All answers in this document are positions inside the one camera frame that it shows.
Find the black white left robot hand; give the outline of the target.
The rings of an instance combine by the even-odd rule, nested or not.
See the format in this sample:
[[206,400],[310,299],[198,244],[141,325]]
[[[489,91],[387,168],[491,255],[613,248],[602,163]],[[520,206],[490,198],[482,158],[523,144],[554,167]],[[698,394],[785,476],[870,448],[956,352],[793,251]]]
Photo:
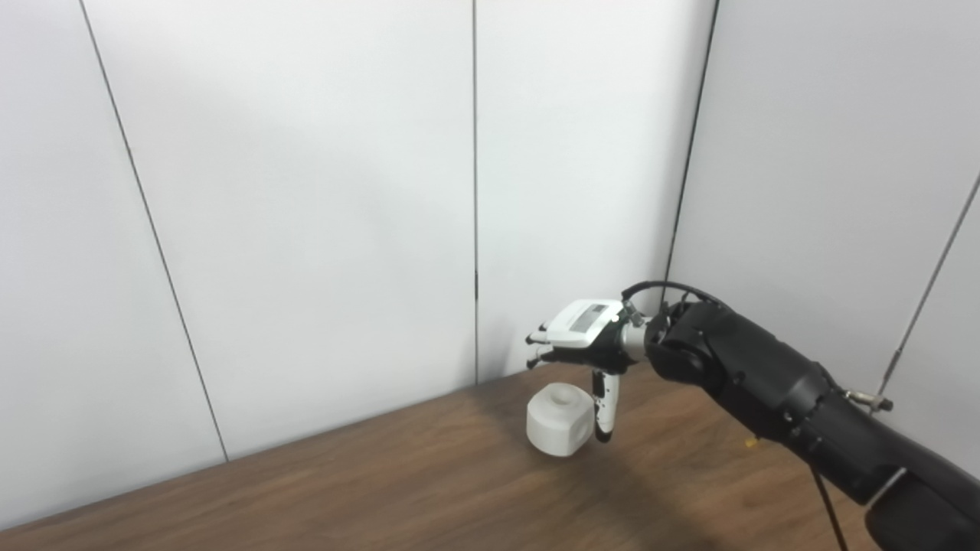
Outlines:
[[524,339],[530,352],[526,369],[554,363],[589,367],[598,442],[612,439],[622,376],[643,360],[642,353],[627,343],[626,335],[633,329],[623,303],[578,299]]

